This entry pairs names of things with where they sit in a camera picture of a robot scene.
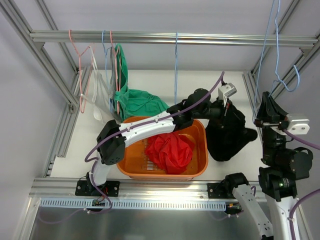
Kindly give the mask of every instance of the red fabric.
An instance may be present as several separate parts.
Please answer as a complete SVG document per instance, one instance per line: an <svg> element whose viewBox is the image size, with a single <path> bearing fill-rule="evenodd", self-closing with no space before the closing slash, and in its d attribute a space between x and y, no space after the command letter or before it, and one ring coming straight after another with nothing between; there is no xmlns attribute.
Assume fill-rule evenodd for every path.
<svg viewBox="0 0 320 240"><path fill-rule="evenodd" d="M163 133L148 138L145 154L167 174L181 174L187 170L195 144L177 132Z"/></svg>

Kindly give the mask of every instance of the white tabletop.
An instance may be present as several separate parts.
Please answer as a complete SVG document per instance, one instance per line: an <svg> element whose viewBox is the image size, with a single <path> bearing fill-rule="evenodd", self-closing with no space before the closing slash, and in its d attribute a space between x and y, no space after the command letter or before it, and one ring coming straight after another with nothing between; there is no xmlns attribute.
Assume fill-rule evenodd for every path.
<svg viewBox="0 0 320 240"><path fill-rule="evenodd" d="M106 78L105 71L100 71ZM188 97L195 89L211 89L219 78L220 71L179 71L177 102ZM94 76L92 74L89 84L89 92L93 90ZM237 93L231 97L233 104L245 115L246 127L256 127L252 123L252 110L248 95L242 78L242 72L227 71L224 75L226 83L232 83L237 89ZM160 70L130 70L128 75L128 85L130 89L148 91L159 96L169 106L174 104L174 71ZM211 94L211 101L215 101L218 90ZM200 120L207 126L208 120ZM92 162L85 163L84 158L87 153L97 144L96 138L104 125L93 116L93 106L86 104L85 112L79 113L71 142L66 157L56 157L51 172L53 178L80 178L84 176L92 166ZM242 172L249 181L257 181L259 167L265 166L261 162L262 145L260 138L250 142L237 155L227 162L215 161L208 154L209 163L205 172L194 178L194 180L223 180L226 175ZM108 174L109 179L128 179L129 177L121 173L116 165L111 167Z"/></svg>

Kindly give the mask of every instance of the orange container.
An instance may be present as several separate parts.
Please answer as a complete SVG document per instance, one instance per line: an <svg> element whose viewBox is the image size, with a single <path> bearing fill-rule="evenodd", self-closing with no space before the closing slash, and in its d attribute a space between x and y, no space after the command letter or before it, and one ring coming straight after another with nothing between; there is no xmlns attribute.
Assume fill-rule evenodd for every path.
<svg viewBox="0 0 320 240"><path fill-rule="evenodd" d="M132 123L147 117L134 116L126 119L124 123ZM192 152L192 160L181 174L166 174L151 162L145 154L148 139L135 142L125 149L124 159L117 163L118 169L125 175L137 180L175 180L188 181L201 175L208 166L208 151L206 131L203 124L194 120L192 126L178 131L179 135L185 135L195 147Z"/></svg>

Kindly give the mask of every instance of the black garment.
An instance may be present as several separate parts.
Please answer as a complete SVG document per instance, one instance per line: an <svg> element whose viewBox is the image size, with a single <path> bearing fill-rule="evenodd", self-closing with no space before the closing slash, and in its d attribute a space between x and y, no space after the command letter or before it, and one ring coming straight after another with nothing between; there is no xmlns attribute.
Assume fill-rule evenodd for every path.
<svg viewBox="0 0 320 240"><path fill-rule="evenodd" d="M229 161L249 142L258 137L254 129L245 127L245 116L232 102L226 115L220 120L211 119L205 129L206 143L210 155L219 162Z"/></svg>

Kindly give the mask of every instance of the perforated metal strip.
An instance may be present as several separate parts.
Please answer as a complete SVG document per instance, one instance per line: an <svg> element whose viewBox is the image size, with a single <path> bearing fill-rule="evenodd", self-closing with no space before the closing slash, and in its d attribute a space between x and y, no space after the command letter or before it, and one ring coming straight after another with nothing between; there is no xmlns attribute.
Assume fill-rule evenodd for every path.
<svg viewBox="0 0 320 240"><path fill-rule="evenodd" d="M74 198L42 198L41 207L51 208L103 208L93 206L94 199ZM163 200L132 200L113 199L113 209L149 209L149 210L197 210L197 211L225 211L224 201L163 201Z"/></svg>

